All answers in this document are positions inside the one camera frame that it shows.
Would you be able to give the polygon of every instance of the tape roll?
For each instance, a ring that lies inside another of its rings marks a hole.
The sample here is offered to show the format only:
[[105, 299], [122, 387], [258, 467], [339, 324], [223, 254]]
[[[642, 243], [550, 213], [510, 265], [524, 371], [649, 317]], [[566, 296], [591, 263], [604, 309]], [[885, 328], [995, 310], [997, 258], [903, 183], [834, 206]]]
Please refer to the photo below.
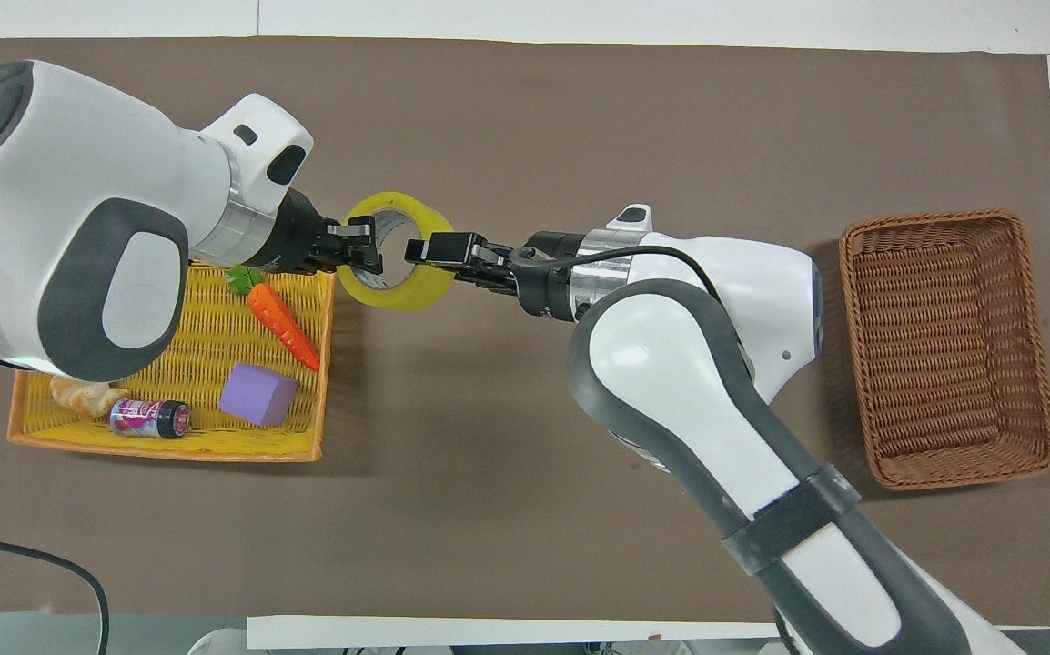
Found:
[[[372, 215], [376, 220], [376, 246], [399, 228], [413, 224], [420, 231], [420, 239], [433, 232], [452, 232], [445, 216], [408, 194], [383, 191], [355, 205], [350, 215]], [[351, 297], [371, 307], [396, 311], [421, 311], [439, 301], [448, 291], [455, 274], [430, 266], [417, 266], [403, 282], [388, 286], [379, 275], [339, 266], [335, 270], [338, 281]]]

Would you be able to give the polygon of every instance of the purple cube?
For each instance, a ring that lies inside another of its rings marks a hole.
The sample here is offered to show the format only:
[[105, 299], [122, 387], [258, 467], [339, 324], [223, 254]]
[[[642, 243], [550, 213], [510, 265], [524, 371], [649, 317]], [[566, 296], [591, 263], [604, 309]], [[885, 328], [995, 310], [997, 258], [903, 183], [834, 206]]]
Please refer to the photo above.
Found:
[[261, 365], [234, 364], [217, 409], [256, 426], [280, 426], [287, 420], [299, 383]]

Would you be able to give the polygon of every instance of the basket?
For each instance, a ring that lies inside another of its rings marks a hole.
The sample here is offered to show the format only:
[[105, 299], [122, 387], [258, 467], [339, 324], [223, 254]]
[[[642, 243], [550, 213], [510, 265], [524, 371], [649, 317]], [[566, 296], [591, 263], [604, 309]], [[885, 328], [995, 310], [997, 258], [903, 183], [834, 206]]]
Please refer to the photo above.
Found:
[[[178, 440], [122, 437], [105, 419], [84, 419], [56, 405], [50, 377], [18, 373], [8, 440], [58, 450], [189, 461], [316, 461], [321, 457], [327, 373], [331, 364], [334, 275], [264, 275], [316, 343], [321, 374], [299, 364], [258, 323], [246, 299], [229, 293], [225, 270], [191, 265], [181, 324], [162, 356], [114, 386], [135, 399], [178, 399], [191, 407], [191, 427]], [[280, 426], [254, 426], [217, 409], [234, 364], [266, 365], [299, 382]]]
[[956, 488], [1050, 468], [1050, 382], [1016, 215], [858, 223], [842, 236], [841, 273], [880, 484]]

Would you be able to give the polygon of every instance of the brown mat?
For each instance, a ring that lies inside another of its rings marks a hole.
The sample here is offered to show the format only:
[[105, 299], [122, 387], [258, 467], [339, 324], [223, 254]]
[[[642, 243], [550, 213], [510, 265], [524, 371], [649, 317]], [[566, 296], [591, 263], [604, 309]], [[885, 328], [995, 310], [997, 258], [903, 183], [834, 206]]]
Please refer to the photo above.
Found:
[[[1033, 249], [1050, 359], [1044, 58], [447, 41], [0, 41], [201, 128], [246, 91], [316, 135], [327, 215], [406, 191], [521, 244], [631, 202], [670, 235], [814, 253], [828, 344], [775, 403], [866, 513], [1000, 624], [1050, 625], [1050, 473], [883, 492], [862, 457], [835, 240], [870, 215], [1007, 207]], [[118, 612], [762, 621], [769, 601], [671, 477], [566, 388], [569, 324], [456, 287], [419, 315], [337, 308], [326, 460], [191, 465], [5, 442], [0, 538], [69, 556]], [[0, 556], [0, 610], [92, 610]]]

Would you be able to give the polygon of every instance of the croissant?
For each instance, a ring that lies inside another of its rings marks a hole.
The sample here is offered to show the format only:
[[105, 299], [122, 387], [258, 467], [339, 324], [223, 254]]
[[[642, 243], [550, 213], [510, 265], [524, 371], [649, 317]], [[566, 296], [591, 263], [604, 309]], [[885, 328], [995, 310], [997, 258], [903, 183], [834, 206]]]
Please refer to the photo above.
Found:
[[51, 378], [48, 388], [57, 405], [93, 418], [108, 414], [119, 399], [129, 398], [128, 389], [112, 389], [106, 382], [81, 382], [59, 376]]

